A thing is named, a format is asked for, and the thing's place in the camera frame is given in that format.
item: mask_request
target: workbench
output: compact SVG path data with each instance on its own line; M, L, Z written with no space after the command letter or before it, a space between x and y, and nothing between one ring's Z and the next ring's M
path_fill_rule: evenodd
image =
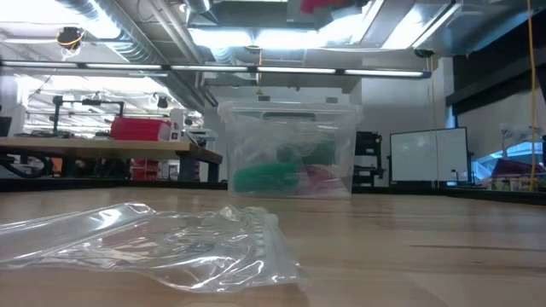
M63 168L71 167L75 159L178 159L179 181L195 180L195 162L205 162L208 181L218 181L218 166L222 156L190 142L113 141L40 137L0 137L0 154L16 151L40 153L63 158Z
M424 195L279 200L103 188L0 194L0 223L126 201L157 211L265 207L279 217L309 283L193 294L132 273L19 269L0 271L2 306L543 307L546 301L542 206Z

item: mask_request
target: ceiling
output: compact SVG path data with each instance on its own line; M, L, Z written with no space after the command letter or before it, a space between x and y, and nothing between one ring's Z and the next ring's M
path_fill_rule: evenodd
M61 48L55 41L55 35L64 26L83 27L89 31L79 54L67 61L84 62L113 62L124 63L128 60L114 51L115 39L104 41L97 36L101 28L90 23L84 15L74 14L69 9L54 5L62 0L19 0L10 2L9 9L0 11L0 51L5 59L31 61L60 61ZM129 37L139 37L150 43L156 58L169 64L195 63L184 52L180 43L176 43L172 35L177 36L177 26L184 31L217 33L220 35L201 43L198 37L184 39L177 37L184 48L193 48L197 54L197 61L201 63L215 62L215 56L208 44L218 46L227 44L237 64L266 65L275 67L332 67L332 68L385 68L398 70L425 70L425 60L415 56L413 49L391 49L404 45L406 40L413 40L416 27L425 29L433 24L431 20L440 20L450 0L397 0L382 2L377 15L371 20L369 29L358 43L351 43L352 31L355 26L347 24L328 33L328 41L323 46L308 49L287 49L287 45L300 44L299 36L294 33L321 34L331 18L331 9L318 9L314 14L304 14L300 11L301 0L287 1L215 1L212 9L206 14L190 14L187 6L180 9L182 0L90 0L106 4L108 9L116 10L117 16L123 20L116 23L129 24ZM154 14L150 3L163 1L170 13L174 15L178 24L174 24L169 15L161 10L159 15ZM534 9L541 9L542 3L533 1ZM432 49L438 56L465 55L476 49L485 47L488 43L502 36L510 29L526 19L525 1L513 0L465 0L456 1L460 6L454 14L439 24L438 28L424 39L419 49ZM234 43L230 32L248 35L250 43L259 41L261 33L267 30L280 31L274 39L267 42L268 48L260 50L249 49L246 45ZM53 105L50 103L51 94L73 96L93 96L98 94L104 99L120 99L126 102L128 113L134 114L166 114L173 107L185 105L180 95L173 93L172 84L166 87L155 76L146 74L131 74L128 72L94 72L52 70L24 70L13 71L25 76L25 84L31 93L42 86L42 92L32 95L29 108L32 112L49 112ZM178 76L190 86L199 89L203 83L201 75L188 73ZM298 74L246 74L230 75L226 73L206 73L204 83L209 85L226 86L281 86L291 88L301 87L330 87L340 88L348 92L357 83L359 78L340 76L317 76ZM169 96L169 108L158 110L153 106L153 94ZM72 106L63 108L63 112L81 112ZM104 109L107 113L115 113L114 109ZM46 114L36 114L37 122L46 123L49 120ZM64 119L67 125L75 125L73 118ZM81 119L82 122L103 125L104 118L89 116Z

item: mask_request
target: whiteboard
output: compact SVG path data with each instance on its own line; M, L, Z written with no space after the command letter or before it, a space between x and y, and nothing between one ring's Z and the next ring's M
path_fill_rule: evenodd
M391 134L391 159L392 181L454 182L456 174L459 181L467 181L467 131L457 128Z

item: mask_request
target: ziplock bag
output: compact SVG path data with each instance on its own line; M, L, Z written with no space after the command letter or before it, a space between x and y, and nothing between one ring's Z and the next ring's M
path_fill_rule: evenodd
M297 282L299 265L265 209L156 212L125 203L0 225L0 269L135 272L195 293Z

